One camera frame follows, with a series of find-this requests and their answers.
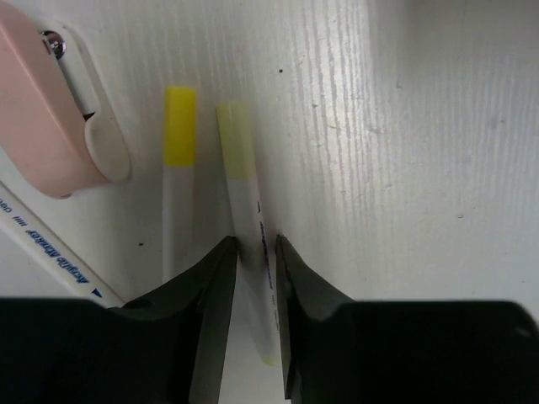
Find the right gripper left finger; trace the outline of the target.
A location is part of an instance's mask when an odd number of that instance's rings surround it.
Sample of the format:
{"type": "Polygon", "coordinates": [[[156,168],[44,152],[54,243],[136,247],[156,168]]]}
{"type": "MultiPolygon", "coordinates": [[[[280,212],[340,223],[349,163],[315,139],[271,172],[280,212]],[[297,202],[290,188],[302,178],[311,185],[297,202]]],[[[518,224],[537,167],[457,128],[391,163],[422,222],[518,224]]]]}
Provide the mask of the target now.
{"type": "Polygon", "coordinates": [[[2,299],[2,402],[218,402],[237,253],[237,240],[225,237],[122,307],[2,299]]]}

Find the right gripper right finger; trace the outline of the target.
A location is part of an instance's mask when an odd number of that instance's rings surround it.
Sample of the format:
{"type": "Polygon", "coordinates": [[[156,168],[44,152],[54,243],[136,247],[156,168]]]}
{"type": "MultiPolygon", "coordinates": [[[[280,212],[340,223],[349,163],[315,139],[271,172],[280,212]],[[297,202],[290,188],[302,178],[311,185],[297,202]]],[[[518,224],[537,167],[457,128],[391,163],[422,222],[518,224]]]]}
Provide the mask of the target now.
{"type": "Polygon", "coordinates": [[[356,301],[275,246],[293,403],[535,403],[538,325],[507,300],[356,301]]]}

